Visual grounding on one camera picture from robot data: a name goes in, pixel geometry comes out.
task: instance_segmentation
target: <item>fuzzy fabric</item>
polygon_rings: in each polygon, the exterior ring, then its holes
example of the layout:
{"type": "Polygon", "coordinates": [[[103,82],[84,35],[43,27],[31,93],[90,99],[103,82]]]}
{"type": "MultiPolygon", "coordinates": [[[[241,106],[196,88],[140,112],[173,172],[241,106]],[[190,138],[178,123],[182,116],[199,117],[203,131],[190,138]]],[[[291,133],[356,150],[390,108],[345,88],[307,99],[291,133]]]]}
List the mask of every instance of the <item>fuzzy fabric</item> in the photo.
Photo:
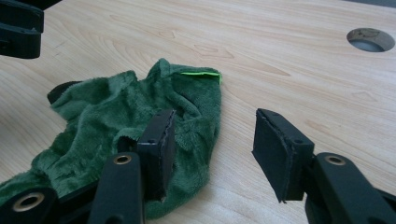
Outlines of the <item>fuzzy fabric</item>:
{"type": "Polygon", "coordinates": [[[51,107],[67,126],[32,168],[0,185],[0,204],[26,189],[52,187],[59,197],[97,180],[118,140],[137,141],[149,120],[175,109],[176,158],[167,196],[146,202],[146,217],[162,217],[191,199],[209,179],[208,165],[219,135],[221,74],[212,68],[160,59],[138,81],[133,71],[58,86],[51,107]]]}

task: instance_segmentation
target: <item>green towel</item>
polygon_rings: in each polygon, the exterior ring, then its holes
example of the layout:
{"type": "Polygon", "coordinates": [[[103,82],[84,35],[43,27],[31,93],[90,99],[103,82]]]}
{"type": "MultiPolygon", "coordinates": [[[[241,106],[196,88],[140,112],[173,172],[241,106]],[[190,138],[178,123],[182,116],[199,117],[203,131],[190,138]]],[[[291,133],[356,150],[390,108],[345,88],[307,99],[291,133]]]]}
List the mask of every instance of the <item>green towel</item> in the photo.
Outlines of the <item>green towel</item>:
{"type": "Polygon", "coordinates": [[[32,169],[0,185],[0,204],[26,189],[52,187],[59,197],[97,180],[121,137],[137,140],[149,120],[175,109],[176,158],[162,202],[146,202],[147,218],[162,217],[191,199],[209,179],[219,135],[221,74],[160,59],[143,80],[133,71],[61,85],[49,94],[67,126],[32,169]]]}

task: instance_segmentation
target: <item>green fleece cloth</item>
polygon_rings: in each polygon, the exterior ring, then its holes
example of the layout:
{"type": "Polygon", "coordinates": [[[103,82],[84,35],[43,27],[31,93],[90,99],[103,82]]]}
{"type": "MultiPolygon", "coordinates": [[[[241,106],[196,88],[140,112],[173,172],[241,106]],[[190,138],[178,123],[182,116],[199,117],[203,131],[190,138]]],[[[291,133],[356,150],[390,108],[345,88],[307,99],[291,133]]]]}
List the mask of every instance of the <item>green fleece cloth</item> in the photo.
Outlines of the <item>green fleece cloth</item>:
{"type": "Polygon", "coordinates": [[[137,140],[149,120],[175,109],[176,158],[167,196],[146,202],[147,218],[162,217],[191,199],[209,179],[208,165],[219,135],[221,74],[212,68],[160,59],[147,78],[133,71],[71,85],[51,107],[67,126],[32,169],[0,185],[0,204],[26,189],[52,187],[59,197],[97,180],[120,137],[137,140]]]}

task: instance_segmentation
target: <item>wood grain surface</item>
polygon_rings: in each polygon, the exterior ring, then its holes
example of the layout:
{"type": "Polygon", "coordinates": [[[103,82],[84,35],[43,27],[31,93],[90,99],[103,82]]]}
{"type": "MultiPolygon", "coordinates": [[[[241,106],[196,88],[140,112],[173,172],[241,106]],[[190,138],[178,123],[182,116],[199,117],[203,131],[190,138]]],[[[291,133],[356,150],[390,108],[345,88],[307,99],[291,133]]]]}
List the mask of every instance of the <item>wood grain surface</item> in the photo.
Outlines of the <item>wood grain surface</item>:
{"type": "Polygon", "coordinates": [[[355,28],[396,37],[396,9],[312,1],[63,0],[45,11],[41,56],[0,56],[0,182],[30,168],[65,121],[47,93],[71,80],[160,58],[223,74],[210,183],[149,223],[307,223],[304,202],[278,203],[251,150],[255,111],[274,110],[316,144],[353,160],[396,194],[396,49],[352,47],[355,28]]]}

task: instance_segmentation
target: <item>wooden table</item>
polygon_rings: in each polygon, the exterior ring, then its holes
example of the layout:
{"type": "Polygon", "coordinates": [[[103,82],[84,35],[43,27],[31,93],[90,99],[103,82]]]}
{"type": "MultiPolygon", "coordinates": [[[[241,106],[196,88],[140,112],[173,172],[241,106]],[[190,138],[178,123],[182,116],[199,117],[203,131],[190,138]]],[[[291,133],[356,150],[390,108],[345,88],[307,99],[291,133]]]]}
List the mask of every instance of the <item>wooden table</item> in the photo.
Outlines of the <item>wooden table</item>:
{"type": "Polygon", "coordinates": [[[355,28],[396,37],[396,9],[334,0],[64,0],[45,11],[41,56],[0,56],[0,181],[30,168],[65,127],[47,93],[70,80],[160,58],[223,74],[211,181],[149,223],[306,223],[304,202],[278,203],[251,150],[255,111],[274,110],[316,144],[353,160],[396,194],[396,49],[352,47],[355,28]]]}

